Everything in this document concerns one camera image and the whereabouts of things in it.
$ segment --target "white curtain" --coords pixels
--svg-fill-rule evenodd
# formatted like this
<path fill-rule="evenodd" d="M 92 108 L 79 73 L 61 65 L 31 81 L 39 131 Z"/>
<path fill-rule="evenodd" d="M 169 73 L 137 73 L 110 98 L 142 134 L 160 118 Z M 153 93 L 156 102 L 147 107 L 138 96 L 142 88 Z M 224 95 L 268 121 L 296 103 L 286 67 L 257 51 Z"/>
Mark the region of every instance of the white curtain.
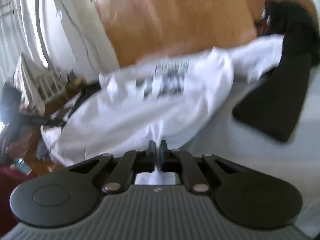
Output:
<path fill-rule="evenodd" d="M 42 66 L 27 0 L 0 0 L 0 90 L 16 69 L 21 52 Z"/>

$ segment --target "white wall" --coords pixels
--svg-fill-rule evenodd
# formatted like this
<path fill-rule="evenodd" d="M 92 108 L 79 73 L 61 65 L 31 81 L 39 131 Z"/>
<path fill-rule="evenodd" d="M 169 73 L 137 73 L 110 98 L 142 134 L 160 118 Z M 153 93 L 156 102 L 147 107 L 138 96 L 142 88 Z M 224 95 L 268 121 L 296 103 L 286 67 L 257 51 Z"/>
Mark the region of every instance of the white wall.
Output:
<path fill-rule="evenodd" d="M 78 15 L 84 32 L 96 44 L 102 71 L 119 68 L 114 49 L 107 38 L 96 8 L 91 0 L 72 0 L 74 9 Z"/>
<path fill-rule="evenodd" d="M 40 3 L 41 30 L 48 54 L 55 67 L 65 70 L 72 69 L 76 74 L 84 76 L 88 82 L 97 80 L 100 72 L 108 73 L 119 68 L 114 50 L 105 35 L 95 11 L 91 10 L 91 13 L 95 12 L 95 16 L 97 17 L 94 24 L 90 25 L 92 16 L 87 16 L 89 17 L 88 19 L 82 20 L 89 30 L 90 28 L 96 29 L 95 26 L 100 24 L 101 33 L 91 37 L 92 33 L 95 32 L 89 31 L 87 33 L 83 29 L 82 22 L 79 20 L 78 14 L 74 9 L 75 2 L 72 0 L 40 0 Z M 80 34 L 79 30 L 69 19 L 64 7 L 67 9 L 74 24 L 79 27 Z M 89 37 L 91 42 L 95 44 L 98 54 L 92 43 L 90 44 L 87 41 L 86 37 Z"/>

